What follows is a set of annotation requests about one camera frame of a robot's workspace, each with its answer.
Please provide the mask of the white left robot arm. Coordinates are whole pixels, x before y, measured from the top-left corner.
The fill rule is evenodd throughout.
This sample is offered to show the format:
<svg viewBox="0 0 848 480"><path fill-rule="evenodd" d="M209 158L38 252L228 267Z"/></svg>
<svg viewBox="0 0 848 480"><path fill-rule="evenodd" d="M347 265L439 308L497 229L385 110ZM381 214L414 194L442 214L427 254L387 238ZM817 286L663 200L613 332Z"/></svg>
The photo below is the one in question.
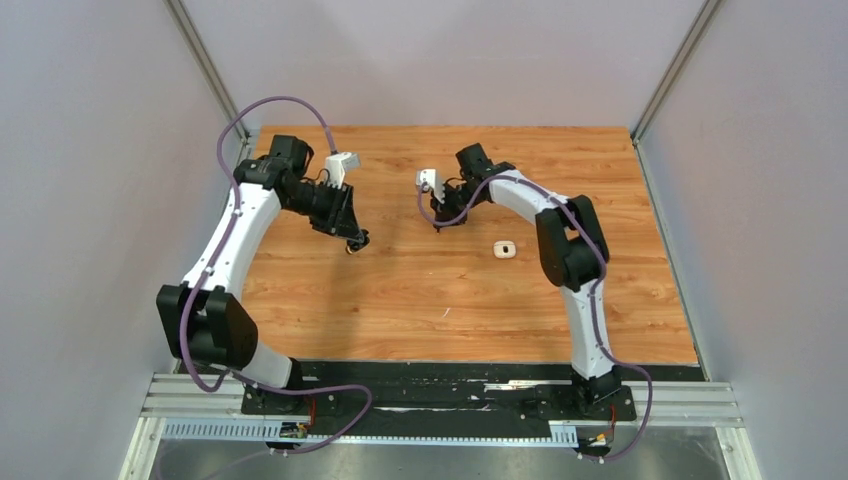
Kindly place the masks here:
<svg viewBox="0 0 848 480"><path fill-rule="evenodd" d="M260 340L257 324L241 303L262 239L277 216L289 211L306 217L313 230L344 240L350 253L370 242L355 215L354 188L344 180L360 166L358 154L329 155L322 180L306 176L313 156L305 141L276 135L268 154L241 161L231 173L235 185L200 258L180 283L163 285L156 296L174 357L269 387L268 400L283 413L296 412L305 403L301 365Z"/></svg>

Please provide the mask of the black earbud charging case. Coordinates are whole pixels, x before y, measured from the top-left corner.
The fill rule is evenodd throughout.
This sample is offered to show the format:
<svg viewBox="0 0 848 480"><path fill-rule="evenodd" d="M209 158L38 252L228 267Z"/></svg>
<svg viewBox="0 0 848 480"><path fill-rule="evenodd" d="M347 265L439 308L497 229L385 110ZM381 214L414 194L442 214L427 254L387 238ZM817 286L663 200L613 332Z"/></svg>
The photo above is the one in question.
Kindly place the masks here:
<svg viewBox="0 0 848 480"><path fill-rule="evenodd" d="M345 251L347 254L356 254L370 244L370 234L367 229L361 229L356 238L346 240Z"/></svg>

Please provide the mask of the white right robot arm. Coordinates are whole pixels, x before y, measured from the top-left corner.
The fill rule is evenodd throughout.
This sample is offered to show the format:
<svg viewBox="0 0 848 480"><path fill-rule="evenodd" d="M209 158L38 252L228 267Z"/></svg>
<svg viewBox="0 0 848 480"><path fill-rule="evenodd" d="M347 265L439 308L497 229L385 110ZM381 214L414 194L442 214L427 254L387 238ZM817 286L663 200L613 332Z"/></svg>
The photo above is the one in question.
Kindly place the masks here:
<svg viewBox="0 0 848 480"><path fill-rule="evenodd" d="M596 417L621 387L608 346L603 290L609 250L592 201L567 197L529 180L508 162L493 163L479 143L460 150L460 183L434 169L416 175L420 213L436 230L466 222L472 208L489 202L532 224L547 280L561 293L572 342L575 372L571 403L584 417Z"/></svg>

